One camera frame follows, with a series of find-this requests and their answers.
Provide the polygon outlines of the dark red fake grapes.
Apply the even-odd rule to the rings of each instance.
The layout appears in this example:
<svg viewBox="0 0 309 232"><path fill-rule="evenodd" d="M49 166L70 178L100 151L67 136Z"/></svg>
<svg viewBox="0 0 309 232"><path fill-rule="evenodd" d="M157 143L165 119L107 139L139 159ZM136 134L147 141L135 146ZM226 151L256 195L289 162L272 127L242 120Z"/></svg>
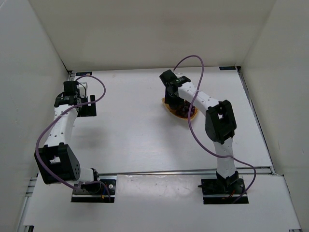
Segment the dark red fake grapes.
<svg viewBox="0 0 309 232"><path fill-rule="evenodd" d="M190 102L184 101L183 104L176 109L176 116L179 116L181 118L188 118L188 115L190 115L191 117L193 117L196 114L197 109L192 106L190 110L189 107Z"/></svg>

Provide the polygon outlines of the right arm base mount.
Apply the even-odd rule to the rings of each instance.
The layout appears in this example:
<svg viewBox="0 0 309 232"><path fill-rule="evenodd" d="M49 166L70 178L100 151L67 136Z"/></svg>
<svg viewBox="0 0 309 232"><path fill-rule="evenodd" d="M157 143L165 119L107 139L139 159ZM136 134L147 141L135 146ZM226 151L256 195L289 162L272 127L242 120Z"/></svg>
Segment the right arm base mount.
<svg viewBox="0 0 309 232"><path fill-rule="evenodd" d="M203 204L248 204L243 178L236 171L231 177L224 179L218 173L216 178L201 179L198 188L202 189Z"/></svg>

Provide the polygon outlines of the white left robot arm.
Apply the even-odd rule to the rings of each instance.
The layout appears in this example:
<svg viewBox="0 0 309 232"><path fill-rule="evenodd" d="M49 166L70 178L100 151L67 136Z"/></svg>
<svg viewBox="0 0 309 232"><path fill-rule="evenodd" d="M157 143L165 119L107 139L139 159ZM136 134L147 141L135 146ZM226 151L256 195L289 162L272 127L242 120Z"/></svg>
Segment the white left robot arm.
<svg viewBox="0 0 309 232"><path fill-rule="evenodd" d="M98 173L94 168L81 167L74 152L69 146L72 129L76 118L96 116L95 95L87 95L86 82L65 81L64 91L60 93L54 104L55 124L48 129L48 138L43 147L38 149L35 160L45 184L60 183L51 175L65 182L91 183L98 181Z"/></svg>

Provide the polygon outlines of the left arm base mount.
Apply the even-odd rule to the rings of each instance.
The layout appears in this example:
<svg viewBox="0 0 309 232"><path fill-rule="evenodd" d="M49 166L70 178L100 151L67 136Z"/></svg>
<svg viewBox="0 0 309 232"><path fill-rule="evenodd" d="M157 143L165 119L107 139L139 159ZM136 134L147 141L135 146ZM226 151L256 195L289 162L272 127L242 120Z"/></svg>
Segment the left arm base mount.
<svg viewBox="0 0 309 232"><path fill-rule="evenodd" d="M101 175L100 181L90 185L80 185L71 195L72 203L114 203L116 192L116 175Z"/></svg>

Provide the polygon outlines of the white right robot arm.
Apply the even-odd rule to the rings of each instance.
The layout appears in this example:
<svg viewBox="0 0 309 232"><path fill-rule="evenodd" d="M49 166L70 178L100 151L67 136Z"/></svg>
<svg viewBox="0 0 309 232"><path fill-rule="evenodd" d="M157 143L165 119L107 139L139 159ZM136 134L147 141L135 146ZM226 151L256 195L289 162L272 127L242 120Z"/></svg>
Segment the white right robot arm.
<svg viewBox="0 0 309 232"><path fill-rule="evenodd" d="M231 103L219 101L199 91L185 76L177 77L172 70L159 76L165 86L165 104L175 110L183 102L193 106L205 116L205 132L215 147L217 179L228 187L239 178L234 164L233 137L237 128Z"/></svg>

